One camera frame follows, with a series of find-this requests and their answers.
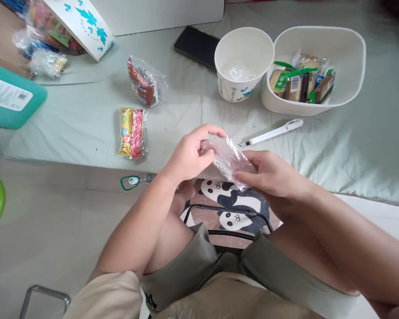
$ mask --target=yellow snack package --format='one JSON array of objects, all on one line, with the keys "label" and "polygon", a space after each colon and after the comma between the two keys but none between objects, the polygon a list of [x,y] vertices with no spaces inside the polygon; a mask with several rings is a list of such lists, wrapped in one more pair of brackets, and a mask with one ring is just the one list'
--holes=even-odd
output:
[{"label": "yellow snack package", "polygon": [[128,156],[130,160],[145,154],[146,114],[142,109],[121,108],[121,147],[118,154]]}]

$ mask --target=panda print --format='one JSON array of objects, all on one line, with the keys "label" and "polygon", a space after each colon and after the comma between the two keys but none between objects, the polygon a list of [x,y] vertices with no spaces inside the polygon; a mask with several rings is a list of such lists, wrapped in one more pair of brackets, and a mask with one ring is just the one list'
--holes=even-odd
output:
[{"label": "panda print", "polygon": [[[269,219],[269,205],[265,199],[258,193],[248,189],[239,191],[233,183],[222,181],[204,180],[201,183],[201,189],[198,192],[207,196],[225,208],[237,208],[244,210],[254,210]],[[260,217],[249,216],[225,212],[218,212],[221,230],[244,230],[256,234],[266,223]]]}]

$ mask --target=hand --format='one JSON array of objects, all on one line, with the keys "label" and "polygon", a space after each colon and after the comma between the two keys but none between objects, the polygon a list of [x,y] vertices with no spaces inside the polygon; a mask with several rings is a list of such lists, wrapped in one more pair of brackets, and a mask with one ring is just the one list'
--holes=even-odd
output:
[{"label": "hand", "polygon": [[238,171],[235,172],[234,177],[264,193],[296,200],[307,195],[314,185],[282,158],[270,151],[245,151],[243,153],[256,167],[258,173]]},{"label": "hand", "polygon": [[182,138],[162,173],[179,185],[205,170],[214,161],[214,151],[210,149],[202,156],[198,151],[201,140],[206,139],[208,134],[226,137],[225,131],[216,126],[205,124],[198,127]]}]

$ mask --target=olive green shorts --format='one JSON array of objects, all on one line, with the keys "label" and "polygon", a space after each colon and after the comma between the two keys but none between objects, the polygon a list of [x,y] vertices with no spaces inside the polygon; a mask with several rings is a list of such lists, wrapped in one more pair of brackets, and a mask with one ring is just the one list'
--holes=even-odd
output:
[{"label": "olive green shorts", "polygon": [[278,296],[325,318],[347,317],[357,300],[313,277],[262,232],[238,257],[232,253],[218,255],[202,223],[191,229],[195,236],[176,259],[159,271],[143,276],[141,287],[152,315],[198,291],[219,272],[246,275]]}]

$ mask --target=white plastic basket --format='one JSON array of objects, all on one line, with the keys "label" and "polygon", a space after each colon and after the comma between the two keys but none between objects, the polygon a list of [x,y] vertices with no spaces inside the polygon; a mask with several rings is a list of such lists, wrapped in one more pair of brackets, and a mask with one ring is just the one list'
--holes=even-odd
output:
[{"label": "white plastic basket", "polygon": [[291,63],[298,49],[306,54],[327,58],[334,65],[336,79],[331,97],[324,105],[284,100],[272,92],[266,73],[262,86],[262,103],[277,113],[312,116],[349,103],[358,95],[365,75],[366,45],[362,36],[341,27],[293,27],[275,41],[275,61]]}]

